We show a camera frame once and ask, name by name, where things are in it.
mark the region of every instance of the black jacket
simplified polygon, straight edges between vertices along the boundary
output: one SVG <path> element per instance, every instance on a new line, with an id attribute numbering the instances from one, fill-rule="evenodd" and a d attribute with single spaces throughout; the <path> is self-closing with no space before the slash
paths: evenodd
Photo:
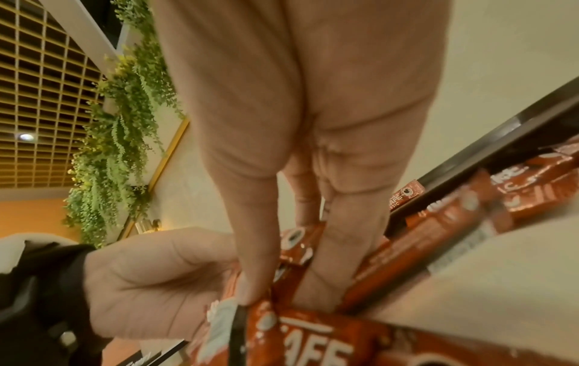
<path id="1" fill-rule="evenodd" d="M 33 245 L 0 274 L 0 365 L 100 366 L 110 341 L 95 335 L 84 296 L 88 245 Z"/>

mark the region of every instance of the green plant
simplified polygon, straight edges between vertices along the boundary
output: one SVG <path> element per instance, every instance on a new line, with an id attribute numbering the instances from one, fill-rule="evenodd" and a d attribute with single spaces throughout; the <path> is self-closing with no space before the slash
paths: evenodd
<path id="1" fill-rule="evenodd" d="M 130 217 L 146 215 L 149 202 L 143 170 L 148 140 L 161 147 L 154 112 L 172 107 L 181 118 L 174 86 L 153 27 L 146 0 L 114 0 L 117 15 L 138 30 L 142 40 L 120 57 L 114 73 L 96 86 L 96 92 L 115 101 L 109 113 L 91 105 L 92 122 L 74 156 L 70 173 L 75 181 L 66 200 L 66 224 L 80 226 L 81 240 L 103 245 L 107 229 L 118 225 L 119 210 Z M 136 186 L 130 184 L 134 178 Z"/>

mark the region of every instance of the recessed light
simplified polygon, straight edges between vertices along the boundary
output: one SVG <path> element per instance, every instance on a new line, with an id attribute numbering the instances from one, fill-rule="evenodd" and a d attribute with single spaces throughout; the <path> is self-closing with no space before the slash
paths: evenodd
<path id="1" fill-rule="evenodd" d="M 36 139 L 33 134 L 29 133 L 21 133 L 18 135 L 18 138 L 22 141 L 34 141 Z"/>

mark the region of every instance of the ceiling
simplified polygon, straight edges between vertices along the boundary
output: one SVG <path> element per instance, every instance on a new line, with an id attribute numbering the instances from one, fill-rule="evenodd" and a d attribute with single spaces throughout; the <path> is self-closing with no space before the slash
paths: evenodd
<path id="1" fill-rule="evenodd" d="M 101 76 L 37 0 L 0 0 L 0 189 L 72 186 Z"/>

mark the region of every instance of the white fabric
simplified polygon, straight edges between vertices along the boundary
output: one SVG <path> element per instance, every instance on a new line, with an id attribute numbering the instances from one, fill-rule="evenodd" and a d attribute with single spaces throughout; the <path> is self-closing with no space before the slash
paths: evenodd
<path id="1" fill-rule="evenodd" d="M 22 233 L 0 238 L 0 274 L 8 274 L 18 264 L 26 242 L 35 244 L 75 245 L 77 242 L 58 235 L 44 233 Z"/>

